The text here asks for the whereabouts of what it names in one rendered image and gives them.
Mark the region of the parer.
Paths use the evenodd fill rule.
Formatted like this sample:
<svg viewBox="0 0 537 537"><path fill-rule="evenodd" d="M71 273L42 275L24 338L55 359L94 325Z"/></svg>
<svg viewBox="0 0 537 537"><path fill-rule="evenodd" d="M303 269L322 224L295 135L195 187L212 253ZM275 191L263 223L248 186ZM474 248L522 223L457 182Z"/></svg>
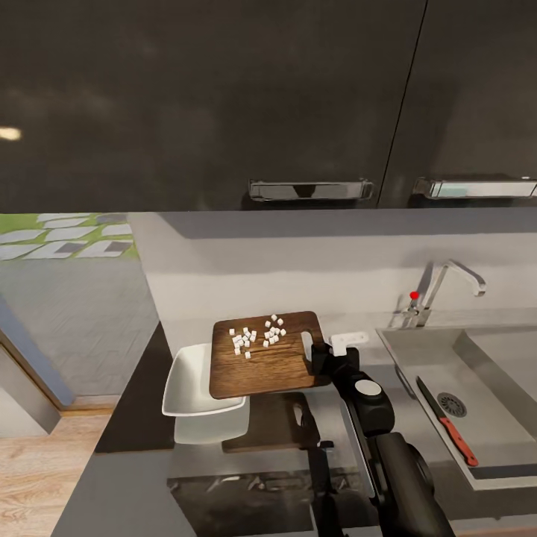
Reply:
<svg viewBox="0 0 537 537"><path fill-rule="evenodd" d="M420 385L421 390L424 392L427 399L431 403L431 406L436 411L436 414L439 417L439 421L446 427L446 430L449 433L449 436L452 438L452 440L454 441L459 451L462 452L462 455L466 458L467 464L469 464L469 466L471 467L478 466L477 458L471 452L471 449L467 446L464 439L458 433L458 430L451 423L451 420L445 415L442 408L436 402L433 395L430 393L430 390L426 387L424 382L422 382L422 379L419 376L418 376L418 384Z"/></svg>

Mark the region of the cutting board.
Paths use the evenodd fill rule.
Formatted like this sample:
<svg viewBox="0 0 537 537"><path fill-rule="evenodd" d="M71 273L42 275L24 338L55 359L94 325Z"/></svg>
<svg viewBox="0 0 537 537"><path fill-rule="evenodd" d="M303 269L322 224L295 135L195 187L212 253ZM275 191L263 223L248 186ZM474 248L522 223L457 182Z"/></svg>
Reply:
<svg viewBox="0 0 537 537"><path fill-rule="evenodd" d="M308 332L319 351L327 347L317 315L313 311L284 313L259 317L244 317L218 321L213 327L210 395L214 399L244 398L273 392L316 388L331 385L329 375L315 376L312 362L306 358L301 334ZM271 322L266 327L266 322ZM279 324L281 321L281 324ZM235 354L233 338L244 337L243 328L256 331L254 341L240 346ZM277 342L269 342L266 334L271 328L279 331ZM230 335L234 329L234 335ZM283 331L283 333L281 333ZM247 359L245 353L250 353Z"/></svg>

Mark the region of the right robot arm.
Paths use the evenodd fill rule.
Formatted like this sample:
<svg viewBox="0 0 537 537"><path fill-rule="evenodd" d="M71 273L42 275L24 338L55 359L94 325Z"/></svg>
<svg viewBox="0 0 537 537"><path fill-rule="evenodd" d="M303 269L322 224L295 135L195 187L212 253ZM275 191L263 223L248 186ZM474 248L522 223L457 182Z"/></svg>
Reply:
<svg viewBox="0 0 537 537"><path fill-rule="evenodd" d="M368 333L333 334L326 351L311 345L315 376L329 375L339 390L340 412L383 537L456 537L434 498L434 480L419 450L391 433L395 412L387 394L364 371L359 351Z"/></svg>

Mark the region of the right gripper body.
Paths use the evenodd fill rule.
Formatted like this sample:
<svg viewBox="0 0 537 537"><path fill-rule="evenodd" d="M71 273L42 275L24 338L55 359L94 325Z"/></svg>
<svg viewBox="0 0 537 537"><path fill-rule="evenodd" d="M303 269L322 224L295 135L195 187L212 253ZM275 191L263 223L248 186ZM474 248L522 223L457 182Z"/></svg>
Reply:
<svg viewBox="0 0 537 537"><path fill-rule="evenodd" d="M355 347L347 348L346 356L336 357L327 350L312 352L311 356L314 375L329 375L333 383L335 373L344 366L353 366L360 371L359 351Z"/></svg>

